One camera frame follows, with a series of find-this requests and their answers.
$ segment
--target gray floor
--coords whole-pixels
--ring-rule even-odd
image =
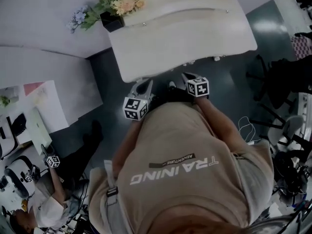
[[[207,77],[210,83],[210,100],[237,125],[243,116],[267,120],[271,118],[257,106],[254,94],[260,90],[261,82],[246,79],[245,73],[262,75],[260,61],[255,59],[261,54],[266,62],[287,58],[295,60],[290,38],[284,30],[284,21],[274,3],[270,1],[247,15],[258,44],[257,51],[242,55],[222,58],[214,62],[211,58],[200,59],[194,65],[177,67],[173,71],[161,74],[154,79],[156,92],[173,80],[182,85],[180,74],[184,71]],[[123,118],[122,104],[124,97],[130,92],[133,83],[124,83],[120,77],[116,59],[112,50],[91,59],[98,89],[103,105],[84,115],[78,122],[67,129],[51,135],[53,145],[60,156],[76,151],[82,145],[82,135],[88,130],[93,119],[103,126],[104,141],[92,157],[86,173],[92,167],[102,166],[104,159],[110,159],[127,132],[130,122]],[[267,97],[262,100],[270,106]],[[278,110],[281,116],[287,116],[288,108],[284,105]],[[255,126],[257,135],[265,133],[266,128]]]

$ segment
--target white desk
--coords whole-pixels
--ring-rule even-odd
[[[109,34],[124,82],[257,49],[237,0],[147,0],[146,8],[124,21],[127,26]]]

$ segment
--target white cable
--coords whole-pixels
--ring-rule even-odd
[[[239,124],[240,124],[240,121],[241,121],[243,118],[246,118],[249,124],[240,127]],[[240,131],[241,131],[244,127],[247,127],[247,126],[251,126],[251,127],[252,127],[252,130],[248,133],[247,137],[245,138],[245,141],[246,141],[247,143],[249,143],[249,142],[251,142],[251,141],[253,140],[253,138],[254,138],[254,136],[255,136],[255,128],[254,128],[254,125],[252,125],[252,124],[250,123],[248,117],[247,117],[247,116],[243,116],[243,117],[240,118],[240,120],[238,121],[238,132],[240,133]],[[250,139],[250,141],[247,141],[249,135],[250,135],[252,132],[253,132],[252,138]]]

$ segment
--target black flower pot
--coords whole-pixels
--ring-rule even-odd
[[[119,16],[111,16],[111,13],[104,12],[100,15],[103,26],[109,32],[113,32],[123,27],[123,20]]]

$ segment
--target shoulder strap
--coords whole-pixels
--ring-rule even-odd
[[[104,161],[109,190],[106,197],[100,202],[102,220],[108,234],[132,234],[133,231],[128,223],[125,212],[120,206],[118,187],[113,176],[113,166],[110,160]]]

